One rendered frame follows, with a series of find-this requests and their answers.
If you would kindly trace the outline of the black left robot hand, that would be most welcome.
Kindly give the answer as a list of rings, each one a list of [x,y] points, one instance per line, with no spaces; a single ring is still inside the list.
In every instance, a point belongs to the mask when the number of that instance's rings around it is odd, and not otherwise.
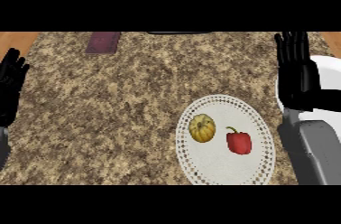
[[[29,65],[20,57],[20,51],[14,48],[0,61],[0,126],[9,127],[16,118],[20,88]]]

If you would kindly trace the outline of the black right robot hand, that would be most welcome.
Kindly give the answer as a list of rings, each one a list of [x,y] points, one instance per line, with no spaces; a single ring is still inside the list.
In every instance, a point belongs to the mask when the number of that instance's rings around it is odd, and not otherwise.
[[[320,87],[316,62],[310,59],[307,32],[274,34],[279,64],[279,101],[285,108],[341,112],[341,90]]]

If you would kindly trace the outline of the yellow squash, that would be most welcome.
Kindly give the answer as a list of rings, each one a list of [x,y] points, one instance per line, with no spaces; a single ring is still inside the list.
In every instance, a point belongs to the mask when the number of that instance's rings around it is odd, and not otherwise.
[[[215,124],[208,115],[199,114],[193,116],[189,122],[189,134],[199,143],[211,141],[215,134]]]

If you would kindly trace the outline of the white plate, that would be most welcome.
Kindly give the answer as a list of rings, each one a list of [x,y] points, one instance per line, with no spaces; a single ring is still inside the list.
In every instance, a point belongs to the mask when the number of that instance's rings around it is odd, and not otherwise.
[[[341,90],[341,59],[330,56],[313,55],[310,59],[316,62],[320,74],[320,87],[323,89]],[[298,115],[301,121],[323,120],[341,137],[341,112],[314,109]]]

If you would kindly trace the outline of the maroon flat book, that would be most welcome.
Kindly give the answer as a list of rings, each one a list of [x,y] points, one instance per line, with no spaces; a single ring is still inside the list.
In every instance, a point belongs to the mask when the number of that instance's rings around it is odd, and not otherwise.
[[[85,53],[115,54],[121,32],[94,32],[88,39]]]

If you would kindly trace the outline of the white round lace placemat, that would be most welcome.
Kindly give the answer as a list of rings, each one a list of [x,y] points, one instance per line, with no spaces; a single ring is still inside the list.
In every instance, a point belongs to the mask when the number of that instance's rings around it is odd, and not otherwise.
[[[189,132],[196,115],[215,124],[212,139],[198,142]],[[251,136],[252,150],[229,150],[226,134],[237,130]],[[237,98],[217,94],[199,98],[186,107],[175,128],[175,153],[187,180],[193,185],[265,185],[276,162],[276,148],[265,121]]]

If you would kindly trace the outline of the red bell pepper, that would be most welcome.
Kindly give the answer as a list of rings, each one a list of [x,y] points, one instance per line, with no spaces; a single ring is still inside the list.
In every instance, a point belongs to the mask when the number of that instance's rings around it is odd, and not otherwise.
[[[252,150],[252,140],[248,133],[242,133],[234,127],[229,126],[231,133],[226,134],[226,144],[231,153],[249,154]]]

